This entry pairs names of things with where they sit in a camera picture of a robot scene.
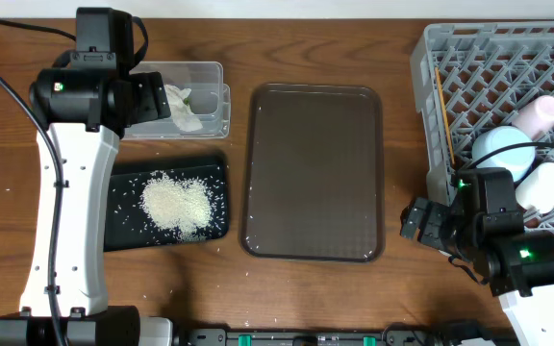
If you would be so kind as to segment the white tissue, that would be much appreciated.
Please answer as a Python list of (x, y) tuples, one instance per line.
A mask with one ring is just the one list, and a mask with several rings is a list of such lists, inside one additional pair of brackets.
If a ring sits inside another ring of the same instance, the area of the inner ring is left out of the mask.
[(203, 128), (201, 121), (190, 107), (190, 88), (179, 89), (175, 85), (165, 85), (170, 117), (177, 128), (184, 133), (199, 131)]

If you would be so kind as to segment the light blue bowl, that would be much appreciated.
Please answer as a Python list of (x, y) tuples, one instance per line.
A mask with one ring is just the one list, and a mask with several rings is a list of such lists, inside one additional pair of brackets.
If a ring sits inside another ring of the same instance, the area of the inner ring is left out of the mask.
[[(485, 155), (504, 147), (530, 143), (531, 139), (520, 129), (501, 126), (478, 136), (472, 146), (472, 160), (478, 161)], [(506, 168), (512, 173), (514, 182), (521, 180), (534, 162), (536, 150), (533, 146), (521, 147), (498, 153), (476, 165), (477, 168)]]

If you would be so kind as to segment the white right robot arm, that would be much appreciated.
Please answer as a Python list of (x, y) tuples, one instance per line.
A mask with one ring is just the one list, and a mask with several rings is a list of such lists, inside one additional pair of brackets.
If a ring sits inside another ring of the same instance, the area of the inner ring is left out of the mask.
[(498, 298), (521, 345), (554, 345), (554, 234), (528, 231), (505, 168), (461, 171), (447, 206), (415, 198), (404, 238), (438, 250)]

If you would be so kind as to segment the cream plastic cup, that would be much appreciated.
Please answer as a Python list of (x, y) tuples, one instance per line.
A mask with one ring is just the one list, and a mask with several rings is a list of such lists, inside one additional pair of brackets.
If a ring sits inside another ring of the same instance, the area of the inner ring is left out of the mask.
[(554, 209), (554, 162), (541, 163), (516, 188), (516, 201), (525, 210), (546, 214)]

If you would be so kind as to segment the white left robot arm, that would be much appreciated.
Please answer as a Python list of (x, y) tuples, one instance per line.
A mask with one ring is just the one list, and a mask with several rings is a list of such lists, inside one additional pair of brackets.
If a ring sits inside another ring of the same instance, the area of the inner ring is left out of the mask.
[(0, 316), (0, 345), (171, 345), (175, 326), (112, 306), (104, 274), (108, 187), (120, 140), (167, 118), (162, 76), (139, 73), (141, 20), (112, 8), (76, 13), (76, 46), (39, 72), (22, 108), (36, 124), (36, 242), (17, 312)]

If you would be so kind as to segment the pink plastic cup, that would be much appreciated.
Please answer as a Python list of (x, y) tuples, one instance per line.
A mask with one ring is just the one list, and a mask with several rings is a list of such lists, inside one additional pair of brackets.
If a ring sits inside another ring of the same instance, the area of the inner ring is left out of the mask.
[(554, 96), (543, 95), (517, 112), (512, 125), (531, 139), (536, 139), (554, 127)]

